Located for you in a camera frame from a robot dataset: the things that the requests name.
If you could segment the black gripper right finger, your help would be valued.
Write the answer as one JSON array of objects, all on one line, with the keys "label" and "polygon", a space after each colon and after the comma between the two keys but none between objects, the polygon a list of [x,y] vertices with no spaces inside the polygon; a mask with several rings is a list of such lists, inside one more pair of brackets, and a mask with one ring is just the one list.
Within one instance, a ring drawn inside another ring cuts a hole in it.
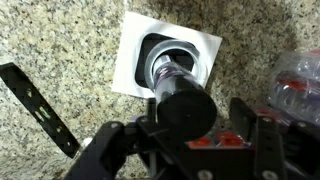
[{"label": "black gripper right finger", "polygon": [[229,117],[234,130],[244,140],[250,140],[257,119],[256,113],[241,98],[232,98]]}]

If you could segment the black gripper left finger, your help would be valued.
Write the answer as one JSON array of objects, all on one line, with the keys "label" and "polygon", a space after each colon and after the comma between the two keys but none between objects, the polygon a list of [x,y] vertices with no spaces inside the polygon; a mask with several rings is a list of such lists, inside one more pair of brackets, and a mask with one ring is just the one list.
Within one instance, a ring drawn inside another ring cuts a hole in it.
[{"label": "black gripper left finger", "polygon": [[156,120],[156,99],[149,98],[147,101],[147,117],[149,121]]}]

